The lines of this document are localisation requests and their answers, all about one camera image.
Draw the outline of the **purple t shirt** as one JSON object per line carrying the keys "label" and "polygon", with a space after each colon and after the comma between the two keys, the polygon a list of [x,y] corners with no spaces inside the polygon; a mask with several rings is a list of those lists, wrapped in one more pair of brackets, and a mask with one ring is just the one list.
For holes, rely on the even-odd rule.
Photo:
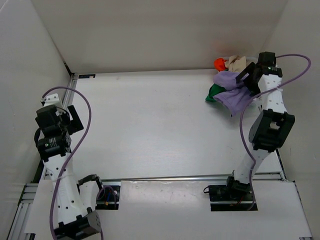
{"label": "purple t shirt", "polygon": [[252,98],[251,92],[244,85],[244,77],[237,83],[236,77],[239,74],[239,72],[221,71],[213,77],[213,82],[225,89],[224,92],[216,94],[213,99],[223,104],[232,116],[240,113]]}

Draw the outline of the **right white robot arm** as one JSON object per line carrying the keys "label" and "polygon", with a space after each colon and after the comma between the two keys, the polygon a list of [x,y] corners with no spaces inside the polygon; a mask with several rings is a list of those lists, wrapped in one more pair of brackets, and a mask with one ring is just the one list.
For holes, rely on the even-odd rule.
{"label": "right white robot arm", "polygon": [[247,155],[227,179],[226,190],[231,199],[241,198],[251,191],[253,175],[265,158],[283,146],[295,123],[295,116],[289,114],[284,105],[282,77],[276,54],[268,51],[261,52],[257,63],[251,63],[236,77],[253,98],[262,96],[259,83],[264,85],[265,94],[260,114],[248,134]]}

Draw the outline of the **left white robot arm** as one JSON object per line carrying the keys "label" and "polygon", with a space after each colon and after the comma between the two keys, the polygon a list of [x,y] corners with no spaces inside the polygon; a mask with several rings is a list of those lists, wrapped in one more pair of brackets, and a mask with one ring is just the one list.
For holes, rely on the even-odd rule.
{"label": "left white robot arm", "polygon": [[83,240],[102,231],[96,198],[103,184],[96,174],[76,180],[71,135],[83,130],[74,106],[47,105],[36,112],[35,144],[53,185],[50,230],[55,240]]}

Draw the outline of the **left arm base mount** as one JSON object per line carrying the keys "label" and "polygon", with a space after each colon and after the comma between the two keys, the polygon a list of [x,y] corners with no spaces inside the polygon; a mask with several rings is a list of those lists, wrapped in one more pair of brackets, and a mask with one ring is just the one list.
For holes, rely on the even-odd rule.
{"label": "left arm base mount", "polygon": [[103,189],[96,198],[96,210],[118,210],[120,206],[121,182],[103,181]]}

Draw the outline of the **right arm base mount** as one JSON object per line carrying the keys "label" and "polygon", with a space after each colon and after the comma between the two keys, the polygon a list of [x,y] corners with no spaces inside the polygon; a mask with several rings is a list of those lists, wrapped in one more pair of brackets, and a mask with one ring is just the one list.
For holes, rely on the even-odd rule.
{"label": "right arm base mount", "polygon": [[211,212],[258,210],[250,183],[241,183],[233,176],[229,176],[224,185],[208,185],[203,193],[209,195]]}

